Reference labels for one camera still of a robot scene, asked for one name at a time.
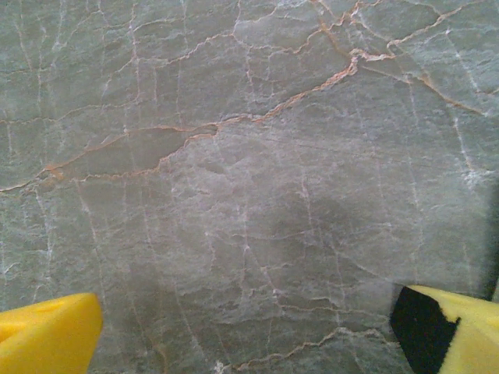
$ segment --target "yellow sponge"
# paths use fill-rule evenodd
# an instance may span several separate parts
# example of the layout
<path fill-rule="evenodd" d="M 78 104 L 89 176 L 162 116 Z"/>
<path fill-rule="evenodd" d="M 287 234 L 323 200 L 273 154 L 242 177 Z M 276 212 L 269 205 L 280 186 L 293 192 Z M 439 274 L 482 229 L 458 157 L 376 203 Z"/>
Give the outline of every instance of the yellow sponge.
<path fill-rule="evenodd" d="M 416 374 L 499 373 L 499 305 L 404 287 L 391 327 Z"/>
<path fill-rule="evenodd" d="M 95 294 L 0 313 L 0 374 L 84 374 L 102 330 Z"/>

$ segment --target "yellow foam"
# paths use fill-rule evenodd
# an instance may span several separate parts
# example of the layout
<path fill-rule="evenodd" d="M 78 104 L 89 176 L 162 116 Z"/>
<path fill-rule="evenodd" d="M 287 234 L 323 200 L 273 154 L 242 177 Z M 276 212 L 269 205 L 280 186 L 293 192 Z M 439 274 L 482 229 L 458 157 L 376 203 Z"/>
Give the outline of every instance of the yellow foam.
<path fill-rule="evenodd" d="M 84 374 L 102 330 L 95 294 L 0 313 L 0 374 Z"/>
<path fill-rule="evenodd" d="M 424 286 L 411 289 L 436 300 L 449 322 L 461 318 L 439 374 L 499 373 L 499 305 Z"/>

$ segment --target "marble surface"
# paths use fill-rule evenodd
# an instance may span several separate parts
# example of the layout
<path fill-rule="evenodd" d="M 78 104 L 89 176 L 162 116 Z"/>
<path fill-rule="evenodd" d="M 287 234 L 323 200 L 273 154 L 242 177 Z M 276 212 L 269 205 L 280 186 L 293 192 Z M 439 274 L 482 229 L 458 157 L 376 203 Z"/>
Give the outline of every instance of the marble surface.
<path fill-rule="evenodd" d="M 96 292 L 90 373 L 409 373 L 400 284 L 494 291 L 497 1 L 0 8 L 0 302 Z"/>

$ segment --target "sponge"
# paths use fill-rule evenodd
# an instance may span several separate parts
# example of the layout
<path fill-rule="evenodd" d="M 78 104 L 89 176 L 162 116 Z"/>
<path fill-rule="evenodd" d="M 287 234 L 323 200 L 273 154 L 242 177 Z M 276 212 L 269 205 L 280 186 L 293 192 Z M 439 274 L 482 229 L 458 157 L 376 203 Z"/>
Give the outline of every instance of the sponge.
<path fill-rule="evenodd" d="M 409 286 L 390 324 L 416 374 L 499 373 L 498 304 Z"/>
<path fill-rule="evenodd" d="M 85 374 L 102 329 L 95 294 L 0 313 L 0 374 Z"/>

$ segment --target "stone surface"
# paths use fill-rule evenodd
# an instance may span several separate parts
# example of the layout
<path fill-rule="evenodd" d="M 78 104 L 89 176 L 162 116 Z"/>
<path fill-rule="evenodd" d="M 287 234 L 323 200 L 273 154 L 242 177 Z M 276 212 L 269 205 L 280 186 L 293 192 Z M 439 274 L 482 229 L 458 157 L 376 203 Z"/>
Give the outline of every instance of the stone surface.
<path fill-rule="evenodd" d="M 0 302 L 98 293 L 89 372 L 409 373 L 399 284 L 491 293 L 497 2 L 0 6 Z"/>

